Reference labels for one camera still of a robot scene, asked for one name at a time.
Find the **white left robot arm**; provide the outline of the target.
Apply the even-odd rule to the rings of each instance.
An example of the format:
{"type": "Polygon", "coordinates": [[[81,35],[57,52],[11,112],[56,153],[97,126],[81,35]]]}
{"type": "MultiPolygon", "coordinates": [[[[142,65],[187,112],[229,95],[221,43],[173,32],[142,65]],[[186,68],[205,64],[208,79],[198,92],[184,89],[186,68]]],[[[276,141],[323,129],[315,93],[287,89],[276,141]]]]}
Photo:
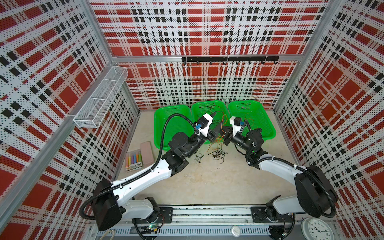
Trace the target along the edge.
{"type": "Polygon", "coordinates": [[[124,179],[110,182],[100,181],[93,195],[80,207],[80,217],[94,220],[99,231],[105,231],[123,219],[133,223],[143,220],[155,222],[161,209],[152,197],[134,200],[134,196],[155,183],[168,179],[181,172],[188,164],[188,158],[195,154],[206,142],[214,142],[217,133],[211,130],[215,114],[204,114],[195,123],[182,114],[172,114],[166,120],[164,130],[173,118],[179,117],[193,127],[194,133],[188,136],[184,132],[176,133],[168,143],[170,149],[164,154],[159,151],[156,161],[149,167],[124,179]]]}

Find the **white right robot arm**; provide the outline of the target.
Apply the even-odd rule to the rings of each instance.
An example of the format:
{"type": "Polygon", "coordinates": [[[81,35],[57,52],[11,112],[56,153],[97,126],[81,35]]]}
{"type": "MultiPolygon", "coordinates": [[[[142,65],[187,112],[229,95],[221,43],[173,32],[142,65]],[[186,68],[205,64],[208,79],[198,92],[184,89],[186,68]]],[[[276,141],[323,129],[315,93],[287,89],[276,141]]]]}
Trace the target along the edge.
{"type": "Polygon", "coordinates": [[[276,196],[266,203],[266,218],[276,222],[285,214],[308,214],[312,217],[334,218],[337,193],[323,171],[317,166],[298,166],[289,161],[277,158],[262,149],[264,140],[262,129],[249,129],[243,136],[244,127],[250,128],[248,121],[231,118],[229,127],[221,127],[219,134],[224,144],[235,145],[242,153],[250,167],[272,173],[296,188],[296,195],[290,197],[276,196]]]}

